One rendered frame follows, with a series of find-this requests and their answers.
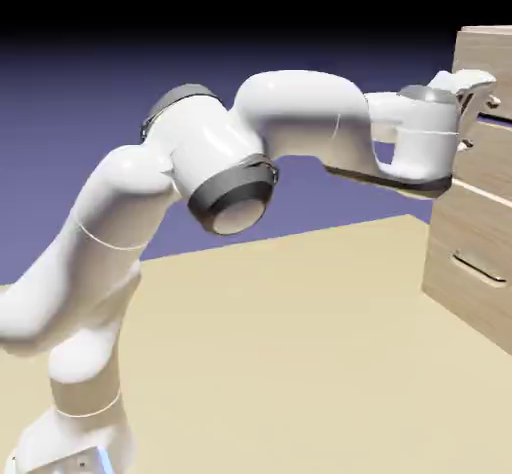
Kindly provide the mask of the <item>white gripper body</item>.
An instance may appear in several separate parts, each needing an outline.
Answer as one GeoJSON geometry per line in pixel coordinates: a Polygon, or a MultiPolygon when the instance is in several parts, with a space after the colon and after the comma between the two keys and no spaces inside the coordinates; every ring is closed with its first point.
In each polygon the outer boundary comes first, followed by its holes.
{"type": "Polygon", "coordinates": [[[491,110],[486,101],[493,95],[496,78],[479,69],[460,69],[456,72],[439,71],[428,83],[433,89],[452,93],[459,106],[459,137],[463,138],[478,116],[484,111],[491,110]]]}

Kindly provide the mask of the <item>light wood drawer front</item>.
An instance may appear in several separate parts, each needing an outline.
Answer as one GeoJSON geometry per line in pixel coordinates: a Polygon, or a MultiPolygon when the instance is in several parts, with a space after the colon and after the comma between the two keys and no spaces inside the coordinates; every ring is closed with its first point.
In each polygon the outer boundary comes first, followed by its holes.
{"type": "Polygon", "coordinates": [[[454,177],[512,202],[512,127],[478,121],[463,139],[473,147],[458,151],[454,177]]]}
{"type": "Polygon", "coordinates": [[[484,113],[512,121],[512,25],[466,26],[458,33],[452,69],[480,69],[497,80],[493,95],[498,105],[484,113]]]}
{"type": "Polygon", "coordinates": [[[463,182],[437,199],[422,289],[512,355],[512,202],[463,182]],[[487,259],[505,273],[507,283],[490,282],[454,262],[455,250],[487,259]]]}

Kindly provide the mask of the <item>light wood cabinet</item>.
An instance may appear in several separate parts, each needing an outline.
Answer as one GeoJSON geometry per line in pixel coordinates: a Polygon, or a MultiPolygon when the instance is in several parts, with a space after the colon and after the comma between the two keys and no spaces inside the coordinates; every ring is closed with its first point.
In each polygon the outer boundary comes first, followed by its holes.
{"type": "Polygon", "coordinates": [[[453,68],[497,80],[433,205],[423,291],[512,355],[512,25],[466,26],[453,68]]]}

